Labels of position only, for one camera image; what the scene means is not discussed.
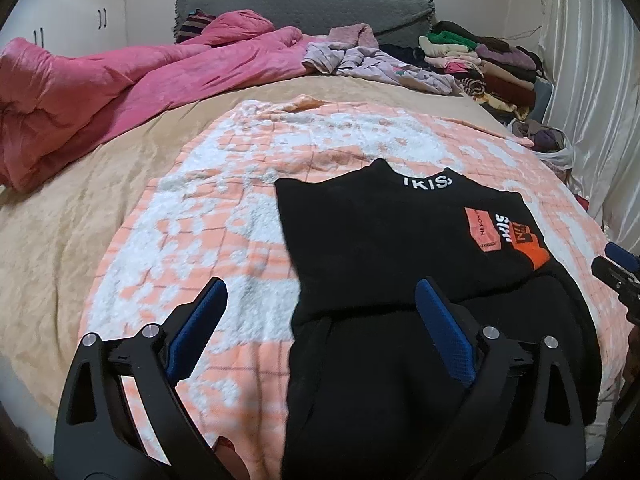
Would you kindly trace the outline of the black sweatshirt with orange print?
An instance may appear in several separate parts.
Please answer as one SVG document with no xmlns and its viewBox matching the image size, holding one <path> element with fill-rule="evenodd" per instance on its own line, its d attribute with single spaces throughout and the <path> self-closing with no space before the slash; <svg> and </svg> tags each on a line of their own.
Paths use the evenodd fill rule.
<svg viewBox="0 0 640 480">
<path fill-rule="evenodd" d="M 320 183 L 280 179 L 276 194 L 300 284 L 283 478 L 415 479 L 424 471 L 464 395 L 416 308 L 424 278 L 510 338 L 556 338 L 582 419 L 594 421 L 596 328 L 521 195 L 451 169 L 404 176 L 383 159 Z"/>
</svg>

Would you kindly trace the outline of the plastic bag with clothes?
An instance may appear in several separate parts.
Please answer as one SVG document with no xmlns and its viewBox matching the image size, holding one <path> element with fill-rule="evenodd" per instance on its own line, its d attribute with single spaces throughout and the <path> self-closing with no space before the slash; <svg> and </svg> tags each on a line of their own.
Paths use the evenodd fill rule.
<svg viewBox="0 0 640 480">
<path fill-rule="evenodd" d="M 526 119 L 524 122 L 514 120 L 508 129 L 517 138 L 532 142 L 535 155 L 550 169 L 562 172 L 574 167 L 574 148 L 562 130 L 533 119 Z"/>
</svg>

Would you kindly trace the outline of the stack of folded clothes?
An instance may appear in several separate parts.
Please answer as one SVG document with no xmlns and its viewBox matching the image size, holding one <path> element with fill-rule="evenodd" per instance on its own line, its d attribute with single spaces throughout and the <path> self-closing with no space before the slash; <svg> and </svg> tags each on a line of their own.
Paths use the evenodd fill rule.
<svg viewBox="0 0 640 480">
<path fill-rule="evenodd" d="M 421 61 L 453 76 L 465 94 L 503 125 L 544 118 L 553 86 L 537 53 L 504 39 L 477 36 L 450 21 L 437 22 L 418 45 Z"/>
</svg>

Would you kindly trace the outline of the beige bed sheet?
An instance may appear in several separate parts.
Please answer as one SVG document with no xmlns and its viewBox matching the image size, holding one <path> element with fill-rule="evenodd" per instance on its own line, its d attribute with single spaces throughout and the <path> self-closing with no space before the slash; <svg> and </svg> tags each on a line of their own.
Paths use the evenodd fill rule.
<svg viewBox="0 0 640 480">
<path fill-rule="evenodd" d="M 79 322 L 108 244 L 145 185 L 184 144 L 245 100 L 317 99 L 398 106 L 506 130 L 462 96 L 432 96 L 348 77 L 305 76 L 186 104 L 96 148 L 32 194 L 1 191 L 1 382 L 21 382 L 38 408 L 58 409 Z"/>
</svg>

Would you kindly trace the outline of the pink and white fleece blanket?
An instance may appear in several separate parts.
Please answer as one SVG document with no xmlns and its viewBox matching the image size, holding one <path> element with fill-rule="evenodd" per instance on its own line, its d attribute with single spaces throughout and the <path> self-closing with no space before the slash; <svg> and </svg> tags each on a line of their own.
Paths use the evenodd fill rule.
<svg viewBox="0 0 640 480">
<path fill-rule="evenodd" d="M 247 100 L 186 144 L 152 180 L 96 271 L 80 328 L 105 339 L 162 322 L 212 276 L 229 303 L 178 391 L 207 440 L 229 437 L 255 479 L 280 474 L 290 319 L 299 292 L 284 247 L 273 183 L 319 182 L 384 158 L 425 176 L 448 167 L 518 192 L 552 254 L 574 278 L 596 324 L 602 392 L 620 377 L 630 325 L 590 274 L 605 235 L 523 141 L 479 106 L 433 98 L 426 113 L 298 96 Z"/>
</svg>

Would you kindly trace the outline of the white satin curtain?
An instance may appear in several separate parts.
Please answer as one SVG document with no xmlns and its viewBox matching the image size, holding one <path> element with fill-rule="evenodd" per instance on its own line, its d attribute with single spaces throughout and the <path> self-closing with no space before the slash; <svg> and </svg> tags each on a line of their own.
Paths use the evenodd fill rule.
<svg viewBox="0 0 640 480">
<path fill-rule="evenodd" d="M 574 148 L 568 186 L 609 240 L 639 250 L 639 29 L 622 0 L 544 0 L 544 119 Z"/>
</svg>

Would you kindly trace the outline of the pink quilt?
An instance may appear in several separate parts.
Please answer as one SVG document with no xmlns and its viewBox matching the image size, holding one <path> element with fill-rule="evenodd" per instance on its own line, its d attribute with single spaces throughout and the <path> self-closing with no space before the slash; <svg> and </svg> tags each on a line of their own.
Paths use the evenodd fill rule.
<svg viewBox="0 0 640 480">
<path fill-rule="evenodd" d="M 310 40 L 252 10 L 222 14 L 181 44 L 79 58 L 15 38 L 1 52 L 1 183 L 30 193 L 166 110 L 304 76 Z"/>
</svg>

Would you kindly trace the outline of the lilac crumpled garment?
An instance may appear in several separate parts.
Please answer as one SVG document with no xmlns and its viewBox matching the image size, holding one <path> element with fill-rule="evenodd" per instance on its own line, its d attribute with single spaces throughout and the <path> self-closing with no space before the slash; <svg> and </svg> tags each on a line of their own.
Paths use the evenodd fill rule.
<svg viewBox="0 0 640 480">
<path fill-rule="evenodd" d="M 327 42 L 312 42 L 303 64 L 326 76 L 382 82 L 439 96 L 462 95 L 453 76 L 402 62 L 378 48 L 332 49 Z"/>
</svg>

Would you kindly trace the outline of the mauve crumpled garment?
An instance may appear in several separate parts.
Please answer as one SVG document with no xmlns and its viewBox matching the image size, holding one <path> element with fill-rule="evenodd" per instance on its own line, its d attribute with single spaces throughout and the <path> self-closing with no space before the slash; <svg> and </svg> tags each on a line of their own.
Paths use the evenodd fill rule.
<svg viewBox="0 0 640 480">
<path fill-rule="evenodd" d="M 326 41 L 334 50 L 348 50 L 356 47 L 378 48 L 378 40 L 367 23 L 332 27 Z"/>
</svg>

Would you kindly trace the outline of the grey headboard cover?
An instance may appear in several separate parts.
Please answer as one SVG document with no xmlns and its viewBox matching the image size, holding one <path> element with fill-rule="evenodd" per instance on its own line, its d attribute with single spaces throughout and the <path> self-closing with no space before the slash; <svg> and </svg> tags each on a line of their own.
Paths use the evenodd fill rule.
<svg viewBox="0 0 640 480">
<path fill-rule="evenodd" d="M 295 26 L 307 35 L 333 27 L 366 23 L 381 44 L 415 47 L 437 22 L 432 0 L 176 0 L 175 30 L 196 10 L 219 16 L 253 10 L 274 27 Z"/>
</svg>

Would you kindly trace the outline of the striped dark pillow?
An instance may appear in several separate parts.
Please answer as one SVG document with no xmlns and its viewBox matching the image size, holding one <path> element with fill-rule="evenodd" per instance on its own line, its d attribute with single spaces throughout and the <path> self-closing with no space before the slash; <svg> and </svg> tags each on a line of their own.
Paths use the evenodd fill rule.
<svg viewBox="0 0 640 480">
<path fill-rule="evenodd" d="M 216 18 L 202 9 L 190 12 L 175 29 L 175 43 L 181 44 L 183 41 L 200 36 L 202 31 Z"/>
</svg>

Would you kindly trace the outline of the white wardrobe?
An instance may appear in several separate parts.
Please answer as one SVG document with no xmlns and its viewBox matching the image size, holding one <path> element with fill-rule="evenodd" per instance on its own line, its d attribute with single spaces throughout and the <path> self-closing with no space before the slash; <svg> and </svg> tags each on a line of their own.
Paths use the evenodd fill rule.
<svg viewBox="0 0 640 480">
<path fill-rule="evenodd" d="M 1 43 L 22 37 L 53 54 L 81 56 L 126 47 L 126 0 L 18 0 Z"/>
</svg>

